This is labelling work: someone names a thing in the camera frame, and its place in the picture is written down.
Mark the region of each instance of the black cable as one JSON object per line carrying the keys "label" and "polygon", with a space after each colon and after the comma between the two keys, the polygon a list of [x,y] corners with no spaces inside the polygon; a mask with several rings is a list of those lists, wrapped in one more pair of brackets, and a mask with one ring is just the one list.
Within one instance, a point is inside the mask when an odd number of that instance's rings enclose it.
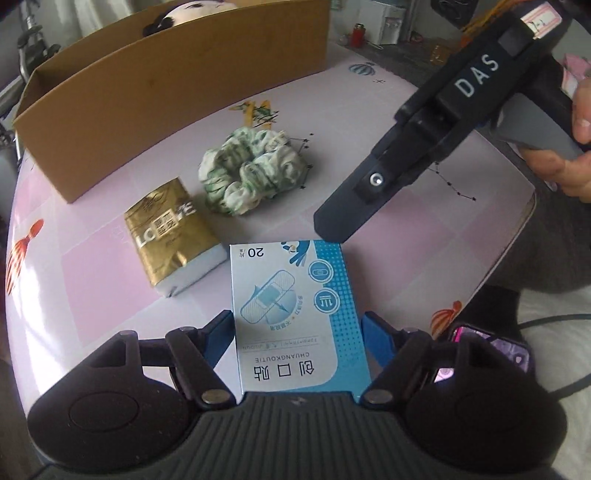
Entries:
{"label": "black cable", "polygon": [[[568,320],[591,320],[591,314],[575,313],[571,315],[555,315],[553,317],[545,317],[537,320],[530,320],[519,325],[519,330],[525,330],[532,327],[539,327],[549,323],[566,322]],[[565,387],[554,390],[550,393],[556,400],[562,400],[570,397],[575,393],[579,393],[586,388],[591,387],[591,374],[585,375],[583,378],[571,383]]]}

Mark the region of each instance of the orange fruit print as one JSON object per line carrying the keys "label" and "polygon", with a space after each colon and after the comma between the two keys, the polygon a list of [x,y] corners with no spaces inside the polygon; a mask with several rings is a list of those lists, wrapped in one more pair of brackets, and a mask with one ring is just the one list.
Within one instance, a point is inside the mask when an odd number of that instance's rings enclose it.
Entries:
{"label": "orange fruit print", "polygon": [[29,229],[28,235],[21,238],[14,244],[14,247],[12,247],[6,268],[6,295],[11,294],[14,284],[21,273],[22,263],[25,260],[29,242],[38,235],[42,227],[43,219],[36,221]]}
{"label": "orange fruit print", "polygon": [[451,309],[436,311],[431,317],[431,335],[433,338],[440,336],[451,325],[457,314],[462,310],[462,302],[456,300]]}

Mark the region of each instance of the bandage box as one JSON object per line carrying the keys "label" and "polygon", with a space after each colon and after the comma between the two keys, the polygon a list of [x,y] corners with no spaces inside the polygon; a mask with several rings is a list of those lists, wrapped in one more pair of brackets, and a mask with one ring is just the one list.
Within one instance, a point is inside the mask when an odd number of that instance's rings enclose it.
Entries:
{"label": "bandage box", "polygon": [[369,369],[339,244],[230,246],[242,391],[350,391]]}

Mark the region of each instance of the label sticker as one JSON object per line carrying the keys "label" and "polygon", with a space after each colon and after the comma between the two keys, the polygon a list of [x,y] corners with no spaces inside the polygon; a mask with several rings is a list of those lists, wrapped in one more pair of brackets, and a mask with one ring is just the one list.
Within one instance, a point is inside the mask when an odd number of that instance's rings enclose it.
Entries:
{"label": "label sticker", "polygon": [[534,8],[521,17],[523,23],[531,28],[536,38],[543,38],[562,23],[562,17],[548,2]]}

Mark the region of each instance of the printed pattern on tablecloth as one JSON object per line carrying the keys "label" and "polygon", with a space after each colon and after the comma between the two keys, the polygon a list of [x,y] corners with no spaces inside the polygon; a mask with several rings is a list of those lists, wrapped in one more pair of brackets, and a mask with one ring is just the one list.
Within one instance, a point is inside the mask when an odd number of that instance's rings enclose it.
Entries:
{"label": "printed pattern on tablecloth", "polygon": [[160,298],[142,268],[123,217],[76,245],[61,263],[83,345]]}

